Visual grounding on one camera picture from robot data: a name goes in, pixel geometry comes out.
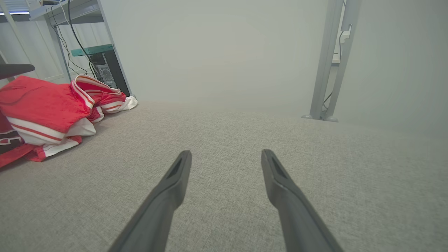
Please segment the red jersey with black lettering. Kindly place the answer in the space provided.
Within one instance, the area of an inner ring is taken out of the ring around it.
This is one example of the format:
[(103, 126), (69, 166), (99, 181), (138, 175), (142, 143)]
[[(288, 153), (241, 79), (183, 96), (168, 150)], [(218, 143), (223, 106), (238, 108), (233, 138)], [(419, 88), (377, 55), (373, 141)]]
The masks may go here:
[(95, 123), (106, 114), (131, 110), (137, 105), (133, 96), (126, 96), (87, 75), (78, 75), (70, 82), (91, 103), (91, 114), (61, 132), (35, 123), (9, 118), (0, 111), (0, 168), (21, 158), (41, 162), (50, 156), (79, 145), (83, 136), (96, 134)]

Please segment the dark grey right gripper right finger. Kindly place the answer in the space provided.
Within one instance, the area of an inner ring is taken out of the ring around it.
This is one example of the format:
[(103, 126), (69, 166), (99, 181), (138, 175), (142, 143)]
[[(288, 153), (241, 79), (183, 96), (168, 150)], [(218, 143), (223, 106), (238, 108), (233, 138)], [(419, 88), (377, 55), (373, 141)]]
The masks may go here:
[(272, 150), (261, 154), (265, 188), (277, 209), (287, 252), (344, 252)]

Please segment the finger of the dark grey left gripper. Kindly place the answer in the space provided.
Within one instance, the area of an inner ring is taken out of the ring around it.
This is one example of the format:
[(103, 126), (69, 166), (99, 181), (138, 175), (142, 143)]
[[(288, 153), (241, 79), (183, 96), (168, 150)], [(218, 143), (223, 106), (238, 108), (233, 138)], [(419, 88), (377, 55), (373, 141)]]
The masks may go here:
[(0, 64), (0, 79), (12, 78), (34, 70), (32, 64)]

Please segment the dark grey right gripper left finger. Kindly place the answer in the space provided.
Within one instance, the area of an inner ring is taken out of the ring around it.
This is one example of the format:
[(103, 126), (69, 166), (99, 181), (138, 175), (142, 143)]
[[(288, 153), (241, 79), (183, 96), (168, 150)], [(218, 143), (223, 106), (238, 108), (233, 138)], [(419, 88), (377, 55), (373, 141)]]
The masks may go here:
[(108, 252), (165, 252), (174, 212), (184, 201), (191, 164), (192, 153), (183, 150)]

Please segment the grey metal partition post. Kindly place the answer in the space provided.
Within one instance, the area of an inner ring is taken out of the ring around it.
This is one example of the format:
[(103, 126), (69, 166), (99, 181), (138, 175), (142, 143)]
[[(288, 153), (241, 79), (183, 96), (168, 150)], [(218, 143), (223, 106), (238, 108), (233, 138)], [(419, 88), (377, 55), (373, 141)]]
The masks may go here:
[[(315, 88), (309, 114), (301, 118), (338, 122), (334, 116), (336, 103), (342, 87), (342, 81), (349, 60), (362, 0), (328, 0), (324, 33)], [(336, 42), (341, 36), (339, 32), (349, 32), (346, 44), (339, 48), (339, 65), (332, 92), (326, 96), (328, 80), (333, 67), (333, 55)]]

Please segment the white window blind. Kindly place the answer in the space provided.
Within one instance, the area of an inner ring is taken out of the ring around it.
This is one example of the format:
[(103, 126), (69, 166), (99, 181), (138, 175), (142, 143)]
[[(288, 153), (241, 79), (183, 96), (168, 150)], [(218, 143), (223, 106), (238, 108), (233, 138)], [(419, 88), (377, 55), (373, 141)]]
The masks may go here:
[(29, 14), (28, 0), (0, 0), (11, 15)]

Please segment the white box behind post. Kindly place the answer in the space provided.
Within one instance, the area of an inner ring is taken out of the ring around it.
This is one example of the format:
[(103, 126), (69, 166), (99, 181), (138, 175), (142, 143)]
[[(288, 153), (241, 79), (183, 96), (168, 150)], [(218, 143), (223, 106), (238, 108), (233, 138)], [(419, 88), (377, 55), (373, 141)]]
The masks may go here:
[(332, 59), (332, 67), (338, 67), (342, 56), (341, 54), (343, 54), (344, 52), (344, 47), (346, 42), (349, 41), (349, 35), (350, 35), (350, 31), (341, 31), (339, 32), (338, 38), (336, 40), (336, 45), (334, 48), (334, 53), (333, 53), (333, 59)]

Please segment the grey wheeled stand leg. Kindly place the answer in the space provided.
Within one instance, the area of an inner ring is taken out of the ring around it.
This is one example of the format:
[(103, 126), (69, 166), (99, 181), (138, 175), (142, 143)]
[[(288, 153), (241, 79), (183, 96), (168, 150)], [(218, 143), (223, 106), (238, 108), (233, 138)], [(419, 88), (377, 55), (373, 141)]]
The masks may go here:
[[(97, 71), (90, 55), (72, 56), (71, 50), (113, 44), (119, 66), (122, 65), (114, 45), (100, 0), (54, 0), (55, 5), (42, 5), (30, 10), (31, 21), (40, 21), (50, 35), (50, 52), (57, 57), (61, 74), (46, 78), (53, 83), (68, 83), (79, 74), (97, 79)], [(126, 76), (122, 74), (130, 92)]]

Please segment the teal flat box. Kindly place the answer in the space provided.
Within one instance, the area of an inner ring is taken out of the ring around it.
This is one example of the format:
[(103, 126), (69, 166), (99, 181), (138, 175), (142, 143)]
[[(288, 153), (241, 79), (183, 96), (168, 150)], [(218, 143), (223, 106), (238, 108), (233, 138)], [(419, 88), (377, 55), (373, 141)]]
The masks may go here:
[(99, 45), (99, 46), (94, 46), (94, 47), (88, 47), (88, 48), (79, 48), (79, 49), (74, 49), (71, 50), (71, 54), (72, 56), (84, 56), (85, 53), (87, 53), (88, 55), (93, 55), (96, 53), (102, 53), (102, 52), (106, 52), (106, 51), (113, 51), (114, 47), (113, 44), (105, 44), (105, 45)]

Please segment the black computer tower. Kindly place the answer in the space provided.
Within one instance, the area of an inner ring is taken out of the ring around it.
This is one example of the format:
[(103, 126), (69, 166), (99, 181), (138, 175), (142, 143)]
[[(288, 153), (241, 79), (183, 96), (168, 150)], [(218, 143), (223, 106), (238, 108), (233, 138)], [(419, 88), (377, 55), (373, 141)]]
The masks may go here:
[(119, 66), (118, 59), (113, 50), (95, 53), (90, 56), (97, 79), (107, 86), (120, 89), (126, 96), (130, 96), (127, 83)]

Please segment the red shorts with white stripe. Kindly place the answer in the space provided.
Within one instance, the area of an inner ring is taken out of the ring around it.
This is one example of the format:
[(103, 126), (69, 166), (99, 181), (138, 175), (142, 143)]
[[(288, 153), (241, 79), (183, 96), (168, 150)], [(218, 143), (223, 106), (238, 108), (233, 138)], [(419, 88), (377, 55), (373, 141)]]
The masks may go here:
[(20, 76), (0, 88), (3, 115), (66, 132), (91, 114), (91, 103), (71, 84)]

